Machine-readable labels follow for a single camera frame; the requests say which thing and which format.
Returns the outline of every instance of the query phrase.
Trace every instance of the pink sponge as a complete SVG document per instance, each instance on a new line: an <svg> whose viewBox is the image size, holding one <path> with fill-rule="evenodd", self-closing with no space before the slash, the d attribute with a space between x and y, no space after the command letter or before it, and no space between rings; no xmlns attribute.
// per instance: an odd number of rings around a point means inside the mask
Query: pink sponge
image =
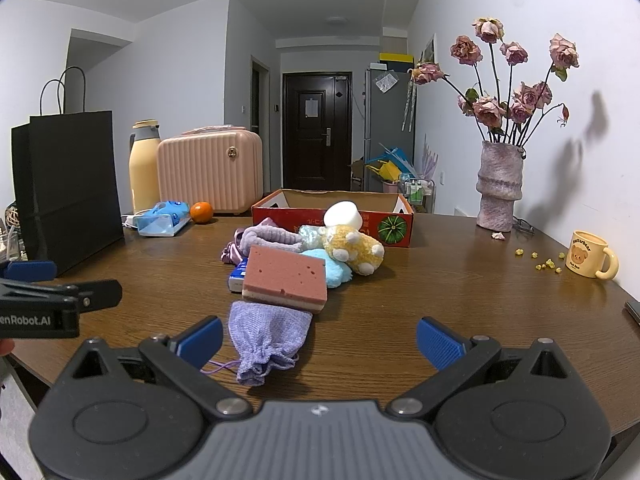
<svg viewBox="0 0 640 480"><path fill-rule="evenodd" d="M242 297L248 301L320 312L326 303L324 260L253 246L242 284Z"/></svg>

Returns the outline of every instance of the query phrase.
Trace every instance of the mug handle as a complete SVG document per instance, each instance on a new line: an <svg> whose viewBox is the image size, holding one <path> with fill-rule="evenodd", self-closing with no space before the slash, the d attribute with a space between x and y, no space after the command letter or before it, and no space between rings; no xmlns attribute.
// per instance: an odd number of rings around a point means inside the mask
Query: mug handle
<svg viewBox="0 0 640 480"><path fill-rule="evenodd" d="M600 278L601 280L612 280L616 277L618 269L620 268L618 257L608 247L605 247L602 251L609 257L609 270L607 272L596 270L596 278Z"/></svg>

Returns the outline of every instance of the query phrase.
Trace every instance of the ceiling light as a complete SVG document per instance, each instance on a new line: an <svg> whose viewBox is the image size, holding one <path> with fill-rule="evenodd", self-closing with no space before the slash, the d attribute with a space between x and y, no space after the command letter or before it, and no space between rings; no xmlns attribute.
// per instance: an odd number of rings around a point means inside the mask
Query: ceiling light
<svg viewBox="0 0 640 480"><path fill-rule="evenodd" d="M326 22L330 25L344 25L349 20L347 20L344 16L331 16L326 19Z"/></svg>

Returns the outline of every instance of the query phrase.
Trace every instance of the yellow plush toy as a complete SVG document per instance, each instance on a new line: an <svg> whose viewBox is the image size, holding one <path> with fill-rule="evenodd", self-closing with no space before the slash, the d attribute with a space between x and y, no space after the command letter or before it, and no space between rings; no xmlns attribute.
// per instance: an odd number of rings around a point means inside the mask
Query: yellow plush toy
<svg viewBox="0 0 640 480"><path fill-rule="evenodd" d="M357 274L373 274L385 256L385 248L379 241L351 226L321 227L318 232L329 256L346 263Z"/></svg>

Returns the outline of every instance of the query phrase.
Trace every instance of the table surface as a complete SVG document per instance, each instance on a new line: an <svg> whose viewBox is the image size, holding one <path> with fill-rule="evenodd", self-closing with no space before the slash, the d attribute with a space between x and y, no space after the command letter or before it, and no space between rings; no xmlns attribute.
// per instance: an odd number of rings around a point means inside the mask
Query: table surface
<svg viewBox="0 0 640 480"><path fill-rule="evenodd" d="M116 278L120 305L84 314L81 337L99 335L112 347L136 346L153 333L176 334L205 316L225 321L220 361L236 358L226 319L232 267L220 251L249 218L189 225L175 238L143 238L108 247L63 276L79 282ZM524 256L515 256L523 248ZM475 219L416 215L412 246L388 248L373 276L329 291L314 317L295 368L274 370L260 387L245 388L223 370L216 379L254 406L264 399L376 398L382 406L434 374L415 345L415 327L433 316L471 337L484 333L503 346L527 347L540 336L559 342L607 414L613 433L640 420L640 329L623 310L631 297L613 282L538 271L566 251L548 236L512 232L506 241ZM532 251L540 256L530 257ZM79 340L22 340L15 357L52 383Z"/></svg>

